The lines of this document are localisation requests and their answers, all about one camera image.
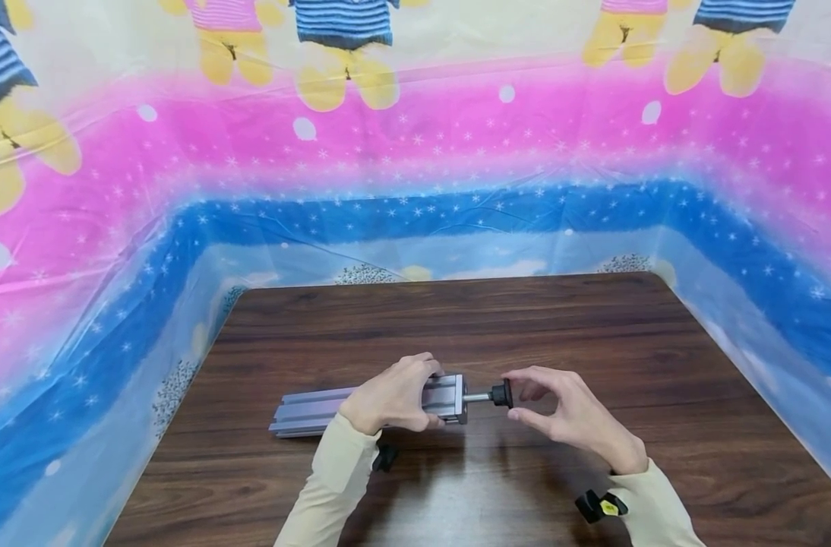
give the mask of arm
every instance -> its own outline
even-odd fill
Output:
[[[14,30],[29,30],[32,28],[32,11],[30,11],[30,6],[27,5],[26,0],[5,0],[5,9]]]
[[[158,0],[160,2],[160,7],[163,8],[163,11],[170,13],[175,16],[179,15],[187,15],[188,12],[188,5],[185,4],[185,0]]]
[[[287,0],[258,0],[254,9],[261,24],[265,27],[278,27],[285,22],[281,7],[287,5]]]
[[[376,440],[387,425],[423,432],[443,426],[422,410],[422,390],[443,369],[431,353],[404,357],[352,392],[324,430],[312,474],[285,520],[276,547],[334,547],[364,497]]]
[[[276,547],[334,547],[339,542],[343,525],[366,492],[379,436],[358,432],[345,416],[335,416]]]
[[[642,440],[630,433],[594,396],[577,373],[530,367],[504,375],[521,386],[520,399],[558,397],[551,416],[518,408],[510,419],[535,428],[556,442],[594,451],[610,464],[610,490],[628,506],[622,517],[634,547],[704,547],[674,487],[647,457]]]
[[[611,481],[610,492],[629,507],[622,522],[634,547],[704,547],[673,485],[652,460],[644,473]]]

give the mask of hand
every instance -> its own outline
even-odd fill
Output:
[[[535,428],[556,442],[594,451],[617,474],[646,472],[649,460],[643,441],[613,418],[576,372],[529,367],[511,370],[503,378],[521,387],[519,398],[523,401],[538,401],[550,392],[558,397],[558,407],[551,416],[516,408],[509,410],[510,419]]]
[[[357,387],[340,405],[340,414],[365,435],[374,435],[386,425],[411,432],[443,427],[437,415],[422,410],[422,390],[432,375],[443,375],[443,369],[431,353],[400,358]]]

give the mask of yellow pants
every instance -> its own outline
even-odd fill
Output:
[[[765,53],[761,40],[776,36],[769,29],[755,29],[731,34],[694,25],[684,46],[676,52],[665,72],[665,89],[679,94],[698,85],[710,65],[719,63],[719,83],[722,92],[731,97],[746,97],[759,87],[765,71]]]
[[[34,88],[16,87],[0,102],[0,214],[11,209],[24,193],[18,150],[36,154],[48,167],[66,175],[81,168],[81,149],[63,125],[46,112],[22,109],[17,104],[14,96],[31,90]]]
[[[197,36],[201,69],[214,84],[229,84],[233,65],[237,65],[239,74],[254,86],[264,86],[273,79],[264,33],[197,29]]]
[[[371,109],[392,107],[400,98],[397,74],[378,57],[388,46],[368,44],[354,51],[310,43],[311,57],[297,74],[297,93],[308,108],[328,112],[346,98],[346,77]]]
[[[656,42],[666,18],[665,14],[601,11],[585,44],[583,62],[590,67],[603,67],[622,49],[625,64],[643,67],[656,54]]]

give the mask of yellow tag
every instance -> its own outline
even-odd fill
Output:
[[[604,509],[604,514],[609,514],[611,517],[619,516],[619,507],[616,507],[610,501],[601,500],[601,509]]]

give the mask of left hand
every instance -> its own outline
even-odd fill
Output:
[[[422,410],[422,390],[432,375],[443,375],[443,368],[431,353],[402,357],[357,387],[340,405],[340,415],[365,435],[375,435],[387,425],[411,432],[443,427],[439,416]]]

